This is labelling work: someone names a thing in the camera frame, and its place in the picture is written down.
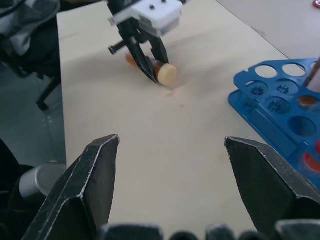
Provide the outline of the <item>black office chair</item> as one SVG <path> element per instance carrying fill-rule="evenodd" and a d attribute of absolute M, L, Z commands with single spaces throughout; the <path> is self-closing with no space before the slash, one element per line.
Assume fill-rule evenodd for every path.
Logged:
<path fill-rule="evenodd" d="M 48 110 L 45 100 L 61 83 L 57 15 L 32 33 L 30 48 L 25 55 L 19 56 L 7 45 L 0 44 L 0 60 L 12 68 L 22 69 L 27 74 L 37 74 L 40 79 L 51 79 L 36 101 L 41 111 Z"/>

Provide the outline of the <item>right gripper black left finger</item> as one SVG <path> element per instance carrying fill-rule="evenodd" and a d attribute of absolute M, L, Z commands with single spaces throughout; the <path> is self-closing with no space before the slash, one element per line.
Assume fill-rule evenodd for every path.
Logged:
<path fill-rule="evenodd" d="M 21 240 L 96 240 L 112 208 L 117 134 L 88 144 L 62 174 Z"/>

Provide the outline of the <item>orange test tube with cork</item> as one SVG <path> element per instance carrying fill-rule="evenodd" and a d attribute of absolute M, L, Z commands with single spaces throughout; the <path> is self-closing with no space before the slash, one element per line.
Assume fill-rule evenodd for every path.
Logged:
<path fill-rule="evenodd" d="M 140 67 L 134 60 L 133 56 L 130 53 L 127 53 L 125 56 L 126 61 L 138 68 L 139 70 Z M 149 76 L 144 70 L 141 70 L 153 83 L 165 87 L 170 87 L 172 86 L 176 79 L 177 79 L 177 69 L 174 65 L 169 64 L 169 63 L 163 63 L 161 61 L 158 61 L 154 58 L 149 58 L 152 66 L 153 66 L 153 74 Z"/>

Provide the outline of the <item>blue test tube rack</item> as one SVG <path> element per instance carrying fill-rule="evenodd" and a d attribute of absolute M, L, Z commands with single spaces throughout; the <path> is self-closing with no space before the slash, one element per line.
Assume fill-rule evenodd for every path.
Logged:
<path fill-rule="evenodd" d="M 320 189 L 320 173 L 309 169 L 304 154 L 318 162 L 315 145 L 320 140 L 320 93 L 305 87 L 316 58 L 264 61 L 234 76 L 237 90 L 229 104 L 291 166 Z M 301 106 L 300 97 L 317 103 Z"/>

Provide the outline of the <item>grey cylindrical object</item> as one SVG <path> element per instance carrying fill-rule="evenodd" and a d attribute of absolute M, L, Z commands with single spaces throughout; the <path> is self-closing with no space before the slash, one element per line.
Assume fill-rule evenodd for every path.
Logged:
<path fill-rule="evenodd" d="M 0 240 L 21 240 L 57 180 L 64 163 L 19 164 L 0 139 Z"/>

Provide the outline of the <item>grey garment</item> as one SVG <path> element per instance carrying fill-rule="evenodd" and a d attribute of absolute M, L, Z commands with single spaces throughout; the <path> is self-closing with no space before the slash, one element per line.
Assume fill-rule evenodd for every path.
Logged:
<path fill-rule="evenodd" d="M 32 33 L 60 9 L 60 0 L 0 0 L 0 45 L 25 55 Z"/>

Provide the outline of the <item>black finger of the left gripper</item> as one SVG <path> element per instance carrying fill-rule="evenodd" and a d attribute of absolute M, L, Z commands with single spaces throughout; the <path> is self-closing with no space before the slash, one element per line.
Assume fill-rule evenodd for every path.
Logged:
<path fill-rule="evenodd" d="M 150 45 L 151 45 L 151 52 L 155 59 L 159 62 L 162 62 L 164 64 L 169 63 L 168 55 L 166 48 L 163 44 L 163 41 L 159 37 L 152 37 L 150 40 Z"/>
<path fill-rule="evenodd" d="M 138 65 L 139 69 L 154 83 L 158 83 L 154 65 L 151 59 L 147 57 L 140 47 L 140 43 L 136 40 L 134 36 L 125 35 L 124 42 L 129 52 L 131 53 L 135 63 Z"/>

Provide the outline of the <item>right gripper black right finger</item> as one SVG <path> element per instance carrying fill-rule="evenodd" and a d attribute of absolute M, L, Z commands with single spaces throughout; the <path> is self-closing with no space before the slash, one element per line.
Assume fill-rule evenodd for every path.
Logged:
<path fill-rule="evenodd" d="M 224 145 L 260 234 L 268 240 L 320 240 L 320 189 L 269 145 L 232 136 Z"/>

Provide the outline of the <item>red liquid test tube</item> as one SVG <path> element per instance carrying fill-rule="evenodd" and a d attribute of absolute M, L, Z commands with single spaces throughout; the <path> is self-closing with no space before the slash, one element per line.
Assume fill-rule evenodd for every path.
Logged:
<path fill-rule="evenodd" d="M 315 151 L 320 157 L 320 140 L 318 140 L 315 144 Z M 303 155 L 303 161 L 310 170 L 320 173 L 320 162 L 318 162 L 311 154 L 305 153 Z"/>

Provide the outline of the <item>orange liquid test tube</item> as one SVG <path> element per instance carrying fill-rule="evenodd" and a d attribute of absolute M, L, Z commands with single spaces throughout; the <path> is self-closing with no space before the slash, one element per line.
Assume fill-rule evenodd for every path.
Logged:
<path fill-rule="evenodd" d="M 313 65 L 310 74 L 304 82 L 304 85 L 310 91 L 320 93 L 320 58 Z M 307 107 L 315 105 L 317 100 L 311 96 L 302 96 L 299 98 L 298 102 L 302 107 Z"/>

